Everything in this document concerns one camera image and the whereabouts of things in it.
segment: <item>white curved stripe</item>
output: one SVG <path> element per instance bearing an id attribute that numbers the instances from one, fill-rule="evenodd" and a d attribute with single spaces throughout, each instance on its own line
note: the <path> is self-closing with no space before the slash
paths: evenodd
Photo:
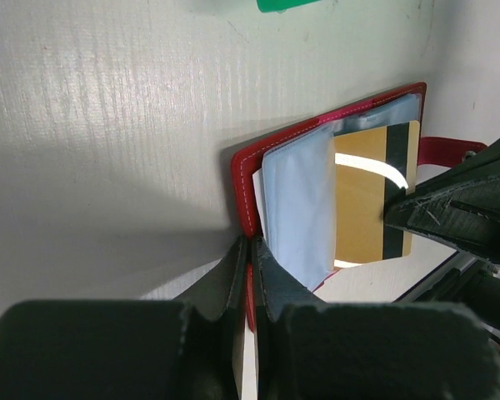
<path id="1" fill-rule="evenodd" d="M 352 167 L 369 171 L 370 173 L 377 173 L 385 178 L 392 180 L 399 188 L 409 188 L 406 178 L 392 165 L 386 164 L 371 158 L 352 156 L 350 154 L 335 153 L 335 163 L 337 165 L 344 165 L 345 167 Z"/>
<path id="2" fill-rule="evenodd" d="M 341 260 L 335 260 L 333 262 L 333 266 L 335 268 L 352 268 L 352 267 L 359 267 L 362 264 L 356 264 L 355 262 L 348 262 L 348 261 L 341 261 Z"/>

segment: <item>black magnetic stripe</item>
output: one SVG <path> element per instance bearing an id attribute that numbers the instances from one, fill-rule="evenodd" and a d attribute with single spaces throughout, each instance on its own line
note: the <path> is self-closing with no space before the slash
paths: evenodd
<path id="1" fill-rule="evenodd" d="M 385 162 L 395 167 L 404 177 L 408 170 L 409 123 L 387 128 Z M 385 204 L 404 189 L 390 179 L 385 179 Z M 398 258 L 403 254 L 403 231 L 383 225 L 383 259 Z"/>

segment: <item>white table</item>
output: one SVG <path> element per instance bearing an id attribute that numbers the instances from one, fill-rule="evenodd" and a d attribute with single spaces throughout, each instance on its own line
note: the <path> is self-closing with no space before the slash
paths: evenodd
<path id="1" fill-rule="evenodd" d="M 425 134 L 500 136 L 500 0 L 1 1 L 0 313 L 175 294 L 239 230 L 225 148 L 416 80 Z M 318 294 L 389 301 L 449 253 L 417 239 Z"/>

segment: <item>green object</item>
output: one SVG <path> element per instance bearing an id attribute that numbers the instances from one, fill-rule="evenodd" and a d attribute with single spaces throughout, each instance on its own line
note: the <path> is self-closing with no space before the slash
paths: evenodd
<path id="1" fill-rule="evenodd" d="M 262 13 L 271 11 L 283 11 L 288 8 L 302 6 L 303 4 L 313 3 L 317 0 L 257 0 L 257 6 Z"/>

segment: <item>gold card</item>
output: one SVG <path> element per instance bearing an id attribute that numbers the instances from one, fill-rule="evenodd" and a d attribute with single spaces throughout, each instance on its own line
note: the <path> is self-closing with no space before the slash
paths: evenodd
<path id="1" fill-rule="evenodd" d="M 383 225 L 384 204 L 414 191 L 420 124 L 336 136 L 335 267 L 407 256 L 411 233 Z"/>

